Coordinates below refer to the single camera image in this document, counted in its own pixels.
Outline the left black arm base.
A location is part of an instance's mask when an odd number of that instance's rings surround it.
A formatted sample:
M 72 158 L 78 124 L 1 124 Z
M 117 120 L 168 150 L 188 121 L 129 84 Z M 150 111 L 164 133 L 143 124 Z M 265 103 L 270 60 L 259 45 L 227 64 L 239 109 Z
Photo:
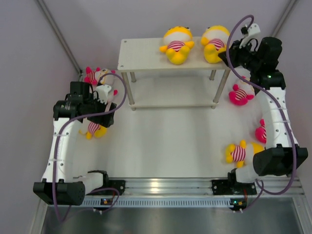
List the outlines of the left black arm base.
M 126 181 L 123 179 L 110 179 L 107 185 L 110 188 L 118 190 L 119 195 L 123 195 L 125 192 Z

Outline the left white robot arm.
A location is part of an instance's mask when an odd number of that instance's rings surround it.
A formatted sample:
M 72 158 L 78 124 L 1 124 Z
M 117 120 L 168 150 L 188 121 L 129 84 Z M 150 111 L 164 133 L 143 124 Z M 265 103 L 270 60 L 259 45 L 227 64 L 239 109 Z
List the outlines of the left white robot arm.
M 79 206 L 87 194 L 109 192 L 108 174 L 91 170 L 75 177 L 74 152 L 78 132 L 84 120 L 101 127 L 109 127 L 114 120 L 116 104 L 108 112 L 106 105 L 96 100 L 61 100 L 53 107 L 54 134 L 50 156 L 40 182 L 35 182 L 33 192 L 49 205 Z

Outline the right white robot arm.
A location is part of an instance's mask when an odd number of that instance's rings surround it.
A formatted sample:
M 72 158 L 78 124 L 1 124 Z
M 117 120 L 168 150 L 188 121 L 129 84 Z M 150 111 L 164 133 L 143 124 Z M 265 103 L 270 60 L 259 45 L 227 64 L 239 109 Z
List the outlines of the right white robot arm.
M 255 153 L 245 166 L 235 169 L 235 177 L 228 180 L 228 189 L 234 194 L 244 190 L 245 183 L 263 176 L 295 177 L 297 168 L 308 157 L 307 148 L 299 146 L 291 129 L 286 83 L 276 68 L 281 52 L 281 40 L 265 37 L 256 51 L 236 40 L 219 55 L 231 70 L 241 66 L 250 72 L 247 83 L 254 87 L 267 134 L 265 149 Z

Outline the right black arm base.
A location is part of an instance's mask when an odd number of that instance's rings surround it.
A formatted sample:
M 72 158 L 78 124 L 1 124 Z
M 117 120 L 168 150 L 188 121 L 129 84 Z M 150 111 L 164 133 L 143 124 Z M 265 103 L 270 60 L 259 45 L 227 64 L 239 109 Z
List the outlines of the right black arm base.
M 212 180 L 214 195 L 256 195 L 254 183 L 231 182 L 228 179 Z

